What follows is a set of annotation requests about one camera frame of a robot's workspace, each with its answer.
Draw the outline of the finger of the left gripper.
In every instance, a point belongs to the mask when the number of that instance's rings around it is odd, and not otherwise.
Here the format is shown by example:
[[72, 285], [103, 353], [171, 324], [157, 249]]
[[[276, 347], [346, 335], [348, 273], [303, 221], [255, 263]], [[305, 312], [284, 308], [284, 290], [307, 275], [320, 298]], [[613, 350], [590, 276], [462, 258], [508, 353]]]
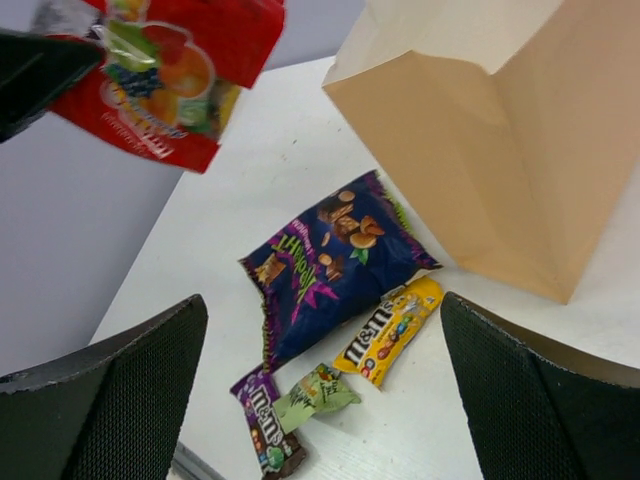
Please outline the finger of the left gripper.
[[1, 140], [18, 135], [96, 68], [100, 49], [72, 38], [1, 31]]

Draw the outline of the brown paper bag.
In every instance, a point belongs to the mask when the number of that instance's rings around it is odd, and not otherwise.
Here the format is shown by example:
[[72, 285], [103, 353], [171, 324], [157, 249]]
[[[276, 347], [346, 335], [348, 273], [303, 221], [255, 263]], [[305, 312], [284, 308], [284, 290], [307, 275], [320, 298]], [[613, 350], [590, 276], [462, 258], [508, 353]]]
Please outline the brown paper bag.
[[639, 156], [639, 5], [370, 1], [323, 87], [460, 267], [565, 303]]

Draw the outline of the purple M&M's packet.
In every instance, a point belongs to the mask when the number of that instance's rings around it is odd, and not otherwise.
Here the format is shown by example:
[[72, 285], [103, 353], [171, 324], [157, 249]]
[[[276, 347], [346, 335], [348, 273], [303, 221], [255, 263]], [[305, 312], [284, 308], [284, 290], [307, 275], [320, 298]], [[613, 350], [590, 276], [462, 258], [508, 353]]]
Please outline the purple M&M's packet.
[[291, 476], [306, 459], [307, 451], [293, 432], [284, 433], [274, 409], [280, 393], [272, 377], [258, 365], [231, 387], [230, 394], [244, 410], [262, 478]]

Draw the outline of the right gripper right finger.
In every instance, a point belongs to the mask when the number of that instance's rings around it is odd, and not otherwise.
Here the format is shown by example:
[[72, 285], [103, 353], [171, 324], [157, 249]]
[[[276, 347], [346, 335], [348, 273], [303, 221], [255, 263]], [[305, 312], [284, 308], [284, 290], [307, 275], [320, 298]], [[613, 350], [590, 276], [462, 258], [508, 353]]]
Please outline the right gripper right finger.
[[445, 294], [440, 315], [484, 478], [638, 478], [638, 369], [455, 292]]

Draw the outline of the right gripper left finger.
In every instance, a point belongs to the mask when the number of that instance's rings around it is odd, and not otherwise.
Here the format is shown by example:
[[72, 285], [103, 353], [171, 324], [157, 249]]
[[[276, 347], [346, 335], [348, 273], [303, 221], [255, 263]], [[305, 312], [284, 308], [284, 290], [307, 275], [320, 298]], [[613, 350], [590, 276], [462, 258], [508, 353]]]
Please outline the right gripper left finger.
[[1, 379], [4, 479], [164, 479], [208, 323], [196, 294]]

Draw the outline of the green snack packet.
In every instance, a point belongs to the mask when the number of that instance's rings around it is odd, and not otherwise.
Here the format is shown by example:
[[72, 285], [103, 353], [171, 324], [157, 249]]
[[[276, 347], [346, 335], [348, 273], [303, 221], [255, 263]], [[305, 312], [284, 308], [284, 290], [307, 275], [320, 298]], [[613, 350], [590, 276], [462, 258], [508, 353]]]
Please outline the green snack packet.
[[360, 396], [340, 374], [320, 363], [278, 398], [273, 407], [284, 433], [289, 434], [314, 415], [338, 412], [360, 403]]

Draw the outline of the yellow M&M's packet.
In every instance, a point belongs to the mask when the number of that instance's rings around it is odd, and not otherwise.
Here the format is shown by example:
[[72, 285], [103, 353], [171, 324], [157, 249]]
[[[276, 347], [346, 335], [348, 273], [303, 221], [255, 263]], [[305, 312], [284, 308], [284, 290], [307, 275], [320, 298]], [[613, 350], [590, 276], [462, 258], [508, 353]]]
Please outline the yellow M&M's packet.
[[386, 294], [354, 338], [333, 361], [333, 368], [359, 374], [379, 388], [391, 366], [436, 311], [442, 287], [428, 276]]

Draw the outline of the blue purple snack bag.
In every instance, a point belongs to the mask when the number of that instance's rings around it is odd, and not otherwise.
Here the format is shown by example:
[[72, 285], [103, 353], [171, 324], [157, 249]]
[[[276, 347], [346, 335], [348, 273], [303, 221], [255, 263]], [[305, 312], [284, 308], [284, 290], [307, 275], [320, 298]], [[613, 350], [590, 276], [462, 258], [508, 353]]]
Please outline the blue purple snack bag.
[[418, 272], [441, 267], [415, 238], [376, 170], [300, 213], [239, 262], [262, 299], [267, 372]]

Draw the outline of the red fruit snack bag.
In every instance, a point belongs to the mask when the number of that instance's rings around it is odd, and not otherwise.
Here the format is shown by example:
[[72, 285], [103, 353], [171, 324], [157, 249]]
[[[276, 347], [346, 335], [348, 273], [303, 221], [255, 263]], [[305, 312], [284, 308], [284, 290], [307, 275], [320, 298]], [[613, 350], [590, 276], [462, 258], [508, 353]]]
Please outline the red fruit snack bag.
[[101, 62], [53, 111], [134, 155], [203, 173], [284, 29], [282, 1], [43, 1], [31, 29]]

